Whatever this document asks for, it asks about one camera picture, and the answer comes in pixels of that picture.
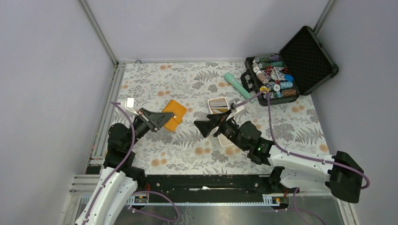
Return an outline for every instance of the open black case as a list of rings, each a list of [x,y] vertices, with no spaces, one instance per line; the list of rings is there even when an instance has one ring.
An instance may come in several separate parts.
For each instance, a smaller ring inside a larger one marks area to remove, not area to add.
[[[257,79],[256,73],[253,71],[254,58],[246,58],[246,72],[242,74],[241,81],[248,92],[258,93],[264,84]],[[296,90],[296,95],[271,99],[271,105],[294,102],[300,95],[309,95],[338,73],[337,65],[329,57],[314,31],[308,26],[302,27],[283,47],[279,52],[279,58],[294,78],[293,88]],[[268,105],[265,94],[259,95],[258,100],[260,105]]]

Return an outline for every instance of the case lid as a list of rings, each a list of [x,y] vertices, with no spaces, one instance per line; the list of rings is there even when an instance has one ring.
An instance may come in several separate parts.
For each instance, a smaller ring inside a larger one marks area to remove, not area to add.
[[[300,95],[309,95],[334,77],[338,67],[310,27],[304,26],[279,52]]]

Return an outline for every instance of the floral tablecloth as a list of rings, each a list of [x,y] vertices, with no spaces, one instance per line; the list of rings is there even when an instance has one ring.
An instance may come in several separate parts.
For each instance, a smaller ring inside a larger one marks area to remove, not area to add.
[[[134,97],[136,110],[144,107],[160,112],[174,99],[187,108],[184,121],[175,132],[164,128],[157,133],[148,132],[134,146],[133,165],[145,169],[147,174],[270,173],[272,167],[252,163],[237,147],[221,147],[212,136],[204,139],[193,124],[195,120],[206,119],[210,98],[223,96],[230,102],[244,99],[224,80],[227,72],[240,81],[245,72],[244,62],[127,64],[118,101]],[[329,153],[310,96],[271,106],[271,116],[281,145],[321,155]],[[116,109],[113,120],[128,126]],[[267,108],[257,101],[246,104],[235,120],[238,124],[250,120],[264,138],[271,140]]]

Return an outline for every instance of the white wall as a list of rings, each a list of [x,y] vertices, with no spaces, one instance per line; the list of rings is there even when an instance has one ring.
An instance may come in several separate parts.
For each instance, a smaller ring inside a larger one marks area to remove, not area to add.
[[[88,0],[120,60],[242,59],[278,52],[327,0]]]
[[[0,224],[55,225],[112,64],[77,0],[2,0],[0,31]]]
[[[337,1],[320,35],[340,67],[313,95],[331,152],[371,179],[355,205],[361,225],[397,224],[398,1]]]

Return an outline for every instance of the purple cable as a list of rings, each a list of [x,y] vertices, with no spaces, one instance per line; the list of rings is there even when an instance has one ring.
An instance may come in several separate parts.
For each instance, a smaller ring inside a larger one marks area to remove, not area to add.
[[[314,212],[311,212],[309,210],[297,209],[296,208],[296,209],[284,209],[284,210],[278,210],[278,211],[276,211],[276,210],[264,210],[263,212],[286,212],[286,211],[299,211],[299,212],[308,213],[308,214],[318,218],[318,220],[320,220],[323,223],[323,225],[326,225],[326,222],[320,216],[318,216],[317,214],[315,214]]]
[[[297,215],[300,217],[300,219],[305,223],[305,224],[307,224],[307,225],[311,225],[308,221],[306,221],[305,219],[304,219],[304,217],[301,215],[301,213],[300,213],[300,210],[297,208],[297,206],[296,206],[296,194],[297,194],[297,191],[299,190],[299,188],[296,188],[296,190],[294,190],[294,193],[293,193],[293,206],[294,206],[294,210],[297,212]],[[315,213],[313,213],[313,212],[311,212],[311,214],[312,215],[314,215],[314,216],[316,216],[322,223],[323,223],[323,225],[326,225],[326,223],[325,223],[325,221],[320,217],[320,216],[318,216],[318,215],[316,215]]]
[[[178,210],[176,204],[174,204],[174,202],[172,202],[172,201],[171,201],[167,196],[165,196],[164,194],[159,193],[159,192],[156,192],[156,191],[137,191],[137,192],[134,192],[134,195],[135,195],[135,194],[148,194],[148,193],[149,193],[149,194],[159,195],[159,196],[163,197],[164,199],[166,199],[169,203],[171,203],[171,204],[173,205],[174,209],[175,209],[176,212],[177,212],[177,218],[175,218],[175,219],[168,219],[168,218],[160,217],[160,216],[158,216],[158,215],[155,215],[155,214],[152,214],[152,213],[149,213],[149,212],[145,212],[145,211],[141,211],[141,210],[133,210],[133,212],[139,212],[139,213],[142,213],[142,214],[145,214],[145,215],[149,215],[149,216],[153,216],[153,217],[156,217],[156,218],[158,218],[158,219],[162,219],[162,220],[165,220],[165,221],[168,221],[168,222],[177,222],[177,221],[180,219],[180,217],[181,217],[180,210]]]
[[[113,175],[113,174],[123,165],[123,163],[126,162],[126,160],[129,158],[129,155],[130,155],[130,153],[131,153],[131,151],[132,151],[132,149],[133,149],[133,146],[134,146],[134,141],[135,141],[135,139],[136,139],[136,134],[135,134],[133,122],[131,121],[130,116],[119,106],[120,103],[111,102],[111,104],[114,105],[118,110],[120,110],[120,111],[123,113],[123,115],[127,118],[127,120],[129,121],[131,130],[132,130],[132,140],[131,140],[130,149],[129,149],[129,151],[127,152],[126,156],[125,156],[125,157],[123,158],[123,160],[119,163],[119,165],[117,165],[117,167],[104,179],[104,182],[102,182],[102,186],[103,186],[103,187],[105,187],[106,182],[112,177],[112,175]],[[87,210],[85,219],[88,219],[88,216],[90,215],[90,212],[91,212],[91,210],[92,210],[92,208],[93,208],[93,206],[94,206],[94,203],[95,203],[95,201],[97,200],[98,196],[100,195],[100,192],[101,192],[101,190],[103,189],[103,187],[99,187],[97,193],[95,193],[95,195],[94,195],[94,197],[93,197],[93,199],[92,199],[92,201],[91,201],[91,204],[90,204],[90,206],[89,206],[89,208],[88,208],[88,210]]]
[[[274,131],[273,131],[273,129],[272,129],[272,124],[271,124],[271,107],[270,107],[271,104],[270,104],[270,102],[269,102],[269,93],[268,93],[267,90],[262,90],[262,91],[258,92],[257,94],[255,94],[254,96],[252,96],[251,98],[249,98],[248,100],[243,101],[243,102],[241,102],[241,103],[239,103],[239,104],[236,104],[236,105],[234,106],[234,108],[237,108],[237,107],[239,107],[239,106],[241,106],[241,105],[244,105],[244,104],[250,102],[250,101],[253,100],[255,97],[257,97],[258,95],[260,95],[261,93],[264,93],[264,92],[266,92],[266,96],[267,96],[266,99],[267,99],[267,104],[268,104],[269,130],[270,130],[270,132],[271,132],[272,140],[274,141],[274,144],[275,144],[275,146],[276,146],[277,148],[279,148],[279,149],[280,149],[281,151],[283,151],[284,153],[289,153],[286,149],[284,149],[282,146],[280,146],[280,145],[276,142],[276,140],[275,140]],[[321,162],[321,163],[323,163],[323,159],[320,159],[320,158],[313,158],[313,157],[303,156],[303,155],[300,155],[300,154],[297,154],[297,153],[294,153],[294,152],[290,152],[289,154],[292,155],[292,156],[299,157],[299,158],[304,158],[304,159],[307,159],[307,160],[312,160],[312,161],[315,161],[315,162]],[[333,162],[333,161],[329,161],[329,160],[325,160],[325,163],[332,164],[332,165],[336,165],[336,166],[340,166],[340,167],[342,167],[342,168],[344,168],[344,169],[347,169],[347,170],[353,171],[354,173],[359,174],[361,177],[363,177],[363,178],[366,180],[366,185],[363,186],[363,187],[361,187],[361,189],[366,189],[366,188],[368,188],[368,187],[370,186],[370,180],[369,180],[369,178],[368,178],[364,173],[362,173],[361,171],[356,170],[356,169],[354,169],[354,168],[352,168],[352,167],[346,166],[346,165],[344,165],[344,164],[337,163],[337,162]]]

